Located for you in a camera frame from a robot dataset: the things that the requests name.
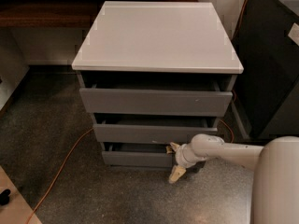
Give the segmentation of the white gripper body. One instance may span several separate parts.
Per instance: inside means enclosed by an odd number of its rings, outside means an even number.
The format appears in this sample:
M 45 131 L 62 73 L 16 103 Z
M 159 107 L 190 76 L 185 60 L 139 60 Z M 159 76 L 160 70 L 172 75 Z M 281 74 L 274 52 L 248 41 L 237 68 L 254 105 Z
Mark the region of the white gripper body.
M 183 168 L 191 168 L 200 161 L 190 144 L 179 146 L 176 151 L 176 162 Z

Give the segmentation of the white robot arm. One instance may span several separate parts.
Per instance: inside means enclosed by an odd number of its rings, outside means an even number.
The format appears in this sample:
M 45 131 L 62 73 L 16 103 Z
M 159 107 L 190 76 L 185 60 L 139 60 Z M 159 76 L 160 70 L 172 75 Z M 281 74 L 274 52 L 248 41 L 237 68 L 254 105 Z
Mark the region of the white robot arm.
M 176 160 L 169 176 L 171 183 L 177 182 L 195 164 L 220 158 L 254 173 L 250 224 L 299 223 L 298 137 L 279 137 L 260 147 L 197 134 L 187 144 L 172 142 L 170 148 Z

